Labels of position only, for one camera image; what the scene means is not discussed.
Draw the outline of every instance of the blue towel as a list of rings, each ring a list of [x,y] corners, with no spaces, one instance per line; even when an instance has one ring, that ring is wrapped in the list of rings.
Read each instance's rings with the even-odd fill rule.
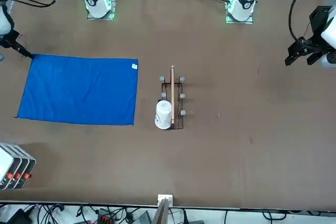
[[[35,55],[18,118],[134,124],[138,60]]]

